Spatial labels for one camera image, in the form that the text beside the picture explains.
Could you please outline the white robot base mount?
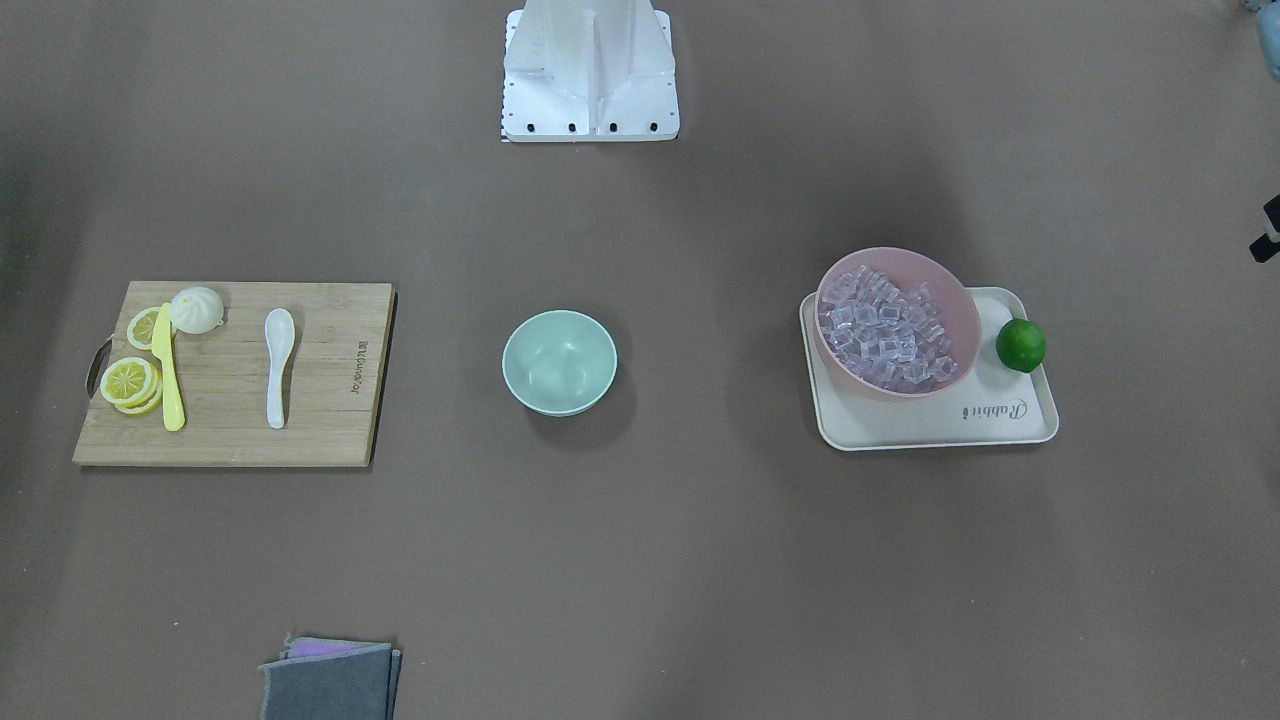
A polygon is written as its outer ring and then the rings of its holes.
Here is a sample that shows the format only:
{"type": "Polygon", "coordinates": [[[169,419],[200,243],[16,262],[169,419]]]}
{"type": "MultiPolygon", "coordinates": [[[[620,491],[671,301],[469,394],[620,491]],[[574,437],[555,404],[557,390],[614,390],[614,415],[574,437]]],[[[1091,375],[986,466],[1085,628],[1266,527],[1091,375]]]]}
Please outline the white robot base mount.
{"type": "Polygon", "coordinates": [[[671,18],[652,3],[526,1],[504,31],[502,141],[678,137],[671,18]]]}

